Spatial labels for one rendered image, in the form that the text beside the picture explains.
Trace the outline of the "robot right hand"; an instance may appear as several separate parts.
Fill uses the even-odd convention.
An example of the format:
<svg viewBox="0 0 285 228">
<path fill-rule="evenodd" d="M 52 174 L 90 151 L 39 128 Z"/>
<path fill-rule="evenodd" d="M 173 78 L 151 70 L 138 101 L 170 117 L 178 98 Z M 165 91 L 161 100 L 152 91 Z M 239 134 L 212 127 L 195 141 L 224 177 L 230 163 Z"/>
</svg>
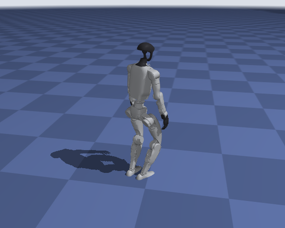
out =
<svg viewBox="0 0 285 228">
<path fill-rule="evenodd" d="M 163 124 L 164 124 L 163 128 L 161 128 L 161 129 L 164 130 L 168 126 L 169 118 L 168 118 L 168 115 L 165 117 L 163 114 L 161 114 L 161 117 L 163 119 Z"/>
</svg>

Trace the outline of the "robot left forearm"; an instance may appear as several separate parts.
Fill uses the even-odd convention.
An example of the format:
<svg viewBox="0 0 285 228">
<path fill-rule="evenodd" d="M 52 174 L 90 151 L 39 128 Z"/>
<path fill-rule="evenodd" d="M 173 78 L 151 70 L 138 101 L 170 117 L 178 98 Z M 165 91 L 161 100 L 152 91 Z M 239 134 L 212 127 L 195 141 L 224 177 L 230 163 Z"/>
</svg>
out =
<svg viewBox="0 0 285 228">
<path fill-rule="evenodd" d="M 134 99 L 134 98 L 132 98 L 132 97 L 130 97 L 130 91 L 129 91 L 129 88 L 128 88 L 128 94 L 129 94 L 129 100 L 130 100 L 130 102 L 132 103 L 132 105 L 134 104 L 134 101 L 136 100 L 136 99 Z"/>
</svg>

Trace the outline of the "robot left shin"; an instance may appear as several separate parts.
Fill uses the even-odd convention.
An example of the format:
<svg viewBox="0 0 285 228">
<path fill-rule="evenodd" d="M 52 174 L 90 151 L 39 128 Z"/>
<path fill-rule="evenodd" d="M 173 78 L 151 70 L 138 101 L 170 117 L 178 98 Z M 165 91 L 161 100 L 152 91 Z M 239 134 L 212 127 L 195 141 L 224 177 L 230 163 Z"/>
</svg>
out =
<svg viewBox="0 0 285 228">
<path fill-rule="evenodd" d="M 134 137 L 133 137 L 133 143 L 131 145 L 131 162 L 130 162 L 130 168 L 129 168 L 129 170 L 131 169 L 131 171 L 134 171 L 135 169 L 137 159 L 140 156 L 142 145 L 143 145 L 143 143 L 139 145 L 135 144 Z"/>
</svg>

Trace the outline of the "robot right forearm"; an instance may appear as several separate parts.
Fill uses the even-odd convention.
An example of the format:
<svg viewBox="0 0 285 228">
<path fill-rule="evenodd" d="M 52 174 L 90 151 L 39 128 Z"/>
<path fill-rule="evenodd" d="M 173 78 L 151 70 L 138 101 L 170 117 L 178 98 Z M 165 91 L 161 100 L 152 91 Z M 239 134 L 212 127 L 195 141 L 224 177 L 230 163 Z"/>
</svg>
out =
<svg viewBox="0 0 285 228">
<path fill-rule="evenodd" d="M 160 92 L 160 100 L 157 100 L 156 104 L 158 106 L 160 116 L 161 116 L 161 114 L 163 114 L 166 117 L 168 113 L 166 112 L 162 92 Z"/>
</svg>

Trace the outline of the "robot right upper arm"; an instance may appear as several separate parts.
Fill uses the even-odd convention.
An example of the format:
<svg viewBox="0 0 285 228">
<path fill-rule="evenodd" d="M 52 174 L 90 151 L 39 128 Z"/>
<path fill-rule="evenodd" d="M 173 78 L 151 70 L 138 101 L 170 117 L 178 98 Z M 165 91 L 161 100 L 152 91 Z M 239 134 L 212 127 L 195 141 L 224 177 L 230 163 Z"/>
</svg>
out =
<svg viewBox="0 0 285 228">
<path fill-rule="evenodd" d="M 153 98 L 160 100 L 160 73 L 155 69 L 148 69 L 148 78 L 152 82 Z"/>
</svg>

